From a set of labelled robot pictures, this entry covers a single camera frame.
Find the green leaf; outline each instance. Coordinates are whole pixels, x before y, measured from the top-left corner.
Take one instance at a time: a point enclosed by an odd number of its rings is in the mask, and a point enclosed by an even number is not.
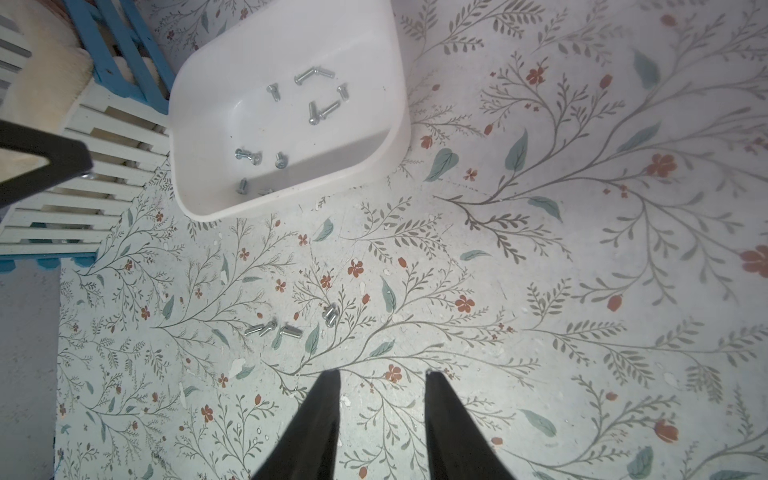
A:
[[[397,307],[397,299],[395,298],[395,293],[389,288],[389,284],[384,280],[384,277],[382,277],[382,282],[384,283],[382,285],[382,295],[384,296],[386,311],[387,313],[392,313]]]
[[[544,435],[547,437],[554,437],[557,435],[558,430],[552,425],[552,422],[547,420],[546,418],[542,417],[538,413],[534,413],[531,410],[520,410],[525,414],[525,418],[528,419],[528,422],[536,427],[537,429],[541,430]]]
[[[654,450],[651,447],[645,447],[634,456],[634,460],[627,465],[629,478],[632,480],[642,480],[650,475],[650,468],[654,463]]]
[[[170,319],[170,315],[174,311],[174,297],[175,295],[171,295],[170,300],[168,300],[168,302],[163,307],[163,316],[166,320]]]
[[[632,135],[632,138],[621,144],[621,146],[617,148],[616,151],[632,150],[633,148],[644,144],[653,138],[656,133],[658,133],[660,126],[661,122],[655,125],[651,125],[650,127],[645,127],[643,130],[640,130],[636,134]]]
[[[312,333],[310,333],[310,335],[306,338],[306,343],[304,343],[304,350],[306,350],[306,352],[310,355],[314,355],[314,353],[317,351],[317,341],[319,338],[320,324],[318,323]]]
[[[223,333],[222,333],[222,332],[221,332],[219,329],[213,329],[213,330],[211,330],[211,331],[214,333],[214,335],[215,335],[215,336],[219,337],[219,339],[220,339],[222,342],[226,343],[226,344],[227,344],[227,346],[229,346],[229,345],[230,345],[230,341],[229,341],[229,340],[227,340],[227,338],[224,336],[224,334],[223,334]]]
[[[757,475],[757,473],[720,470],[710,475],[710,480],[742,480],[742,478],[751,477],[752,475]]]
[[[317,236],[315,239],[316,242],[322,242],[328,236],[333,233],[333,222],[330,218],[326,218],[326,221],[323,222],[323,230],[320,231],[320,235]]]
[[[482,250],[470,250],[469,252],[464,252],[459,257],[461,260],[464,260],[465,262],[468,262],[470,260],[474,260],[477,257],[490,257],[490,253],[486,253]]]
[[[507,170],[519,172],[525,166],[525,154],[528,153],[528,129],[523,130],[523,136],[509,149],[504,166]]]
[[[149,480],[152,477],[152,475],[154,475],[154,470],[152,469],[152,464],[149,464],[147,466],[147,473],[141,476],[141,480]]]
[[[639,51],[634,51],[634,70],[640,75],[640,79],[643,82],[643,88],[651,90],[653,87],[659,84],[660,75],[659,67],[656,62],[641,54]]]
[[[238,379],[238,380],[242,380],[245,377],[247,377],[248,375],[250,375],[250,373],[252,371],[253,371],[253,367],[252,366],[243,366],[243,369],[240,370],[240,373],[235,375],[235,378]]]
[[[440,178],[448,170],[451,170],[458,163],[458,155],[453,153],[450,148],[441,149],[435,155],[435,161],[432,163],[432,169],[429,175],[424,179],[425,182],[433,182]]]
[[[381,345],[377,346],[375,350],[371,352],[370,355],[368,355],[368,358],[371,358],[372,356],[381,356],[387,353],[389,350],[392,349],[392,347],[395,346],[395,340],[392,342],[384,342]]]
[[[558,204],[554,200],[550,200],[547,197],[531,197],[528,199],[528,205],[543,208],[548,214],[563,221],[563,219],[560,218],[560,207],[558,207]]]

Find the wooden slat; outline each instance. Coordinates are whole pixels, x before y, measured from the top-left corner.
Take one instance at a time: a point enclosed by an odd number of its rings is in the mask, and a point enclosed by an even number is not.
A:
[[[165,155],[155,154],[154,152],[141,150],[139,148],[126,147],[125,145],[113,144],[110,141],[91,137],[90,135],[82,134],[79,131],[69,130],[68,128],[65,128],[61,135],[85,143],[90,151],[111,155],[112,157],[124,158],[125,160],[133,160],[142,164],[153,165],[154,167],[161,166],[166,159]]]
[[[83,190],[86,192],[98,192],[100,194],[114,195],[117,200],[133,200],[144,191],[141,187],[133,185],[116,184],[115,182],[102,182],[99,180],[88,180],[85,178],[73,178],[64,183],[56,185],[57,188],[71,188],[72,190]]]
[[[40,210],[44,205],[90,208],[92,210],[102,210],[107,215],[122,215],[123,212],[131,207],[131,202],[108,198],[78,197],[76,195],[41,192],[19,202],[18,208]]]
[[[70,214],[68,212],[41,212],[17,208],[6,220],[7,227],[29,227],[33,223],[62,223],[64,225],[92,225],[96,230],[109,230],[117,224],[117,215]]]
[[[67,124],[67,128],[90,134],[94,128],[110,131],[113,134],[142,141],[152,145],[152,151],[167,154],[170,151],[168,136],[158,134],[156,131],[118,120],[90,107],[80,106]]]
[[[26,255],[29,253],[90,253],[100,243],[0,243],[0,255]]]
[[[6,227],[0,233],[0,243],[17,243],[20,240],[83,240],[101,242],[109,230],[85,230],[80,228],[24,228]]]

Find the floor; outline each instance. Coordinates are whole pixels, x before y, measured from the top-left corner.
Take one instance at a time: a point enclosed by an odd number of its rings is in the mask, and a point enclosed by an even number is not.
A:
[[[178,68],[263,5],[140,7]],[[65,264],[58,478],[247,478],[333,368],[337,478],[427,476],[436,369],[517,478],[768,474],[763,3],[393,8],[396,172],[201,224],[161,170]]]

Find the machine screw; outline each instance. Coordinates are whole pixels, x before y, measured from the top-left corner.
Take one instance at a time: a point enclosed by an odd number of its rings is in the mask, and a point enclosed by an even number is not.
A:
[[[247,193],[248,193],[248,180],[247,180],[247,179],[245,179],[245,178],[244,178],[244,179],[242,179],[242,180],[240,181],[240,186],[239,186],[239,187],[237,188],[237,190],[235,190],[235,191],[236,191],[237,193],[239,193],[240,195],[245,195],[245,194],[247,194]]]
[[[275,162],[275,167],[282,170],[287,166],[288,166],[288,157],[286,157],[285,154],[281,151],[277,152],[277,161]]]
[[[277,90],[277,84],[269,85],[266,87],[266,91],[272,94],[272,98],[274,98],[275,101],[280,101],[280,91]]]
[[[348,101],[349,100],[349,92],[346,90],[346,84],[339,85],[339,87],[336,89],[336,91],[339,92],[339,95],[341,95],[341,99],[342,100],[344,100],[344,101]]]
[[[334,101],[328,108],[325,108],[323,109],[323,111],[320,112],[320,118],[325,120],[328,117],[328,115],[330,115],[330,113],[336,110],[338,107],[341,107],[341,102],[338,100]]]
[[[305,71],[304,73],[298,74],[297,76],[293,77],[293,81],[295,81],[297,85],[301,85],[307,78],[314,75],[315,71],[316,70],[314,67],[310,67],[310,69]]]
[[[317,125],[320,123],[320,117],[317,116],[317,105],[314,101],[310,102],[310,125]]]

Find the floral vinyl floor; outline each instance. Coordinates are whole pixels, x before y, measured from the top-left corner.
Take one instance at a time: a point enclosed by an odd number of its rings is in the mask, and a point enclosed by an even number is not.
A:
[[[263,7],[139,6],[175,68]],[[765,478],[768,8],[393,9],[413,141],[388,178],[202,224],[161,169],[65,264],[57,478],[248,478],[324,369],[337,478],[429,475],[428,370],[517,478]],[[272,318],[303,337],[243,334]]]

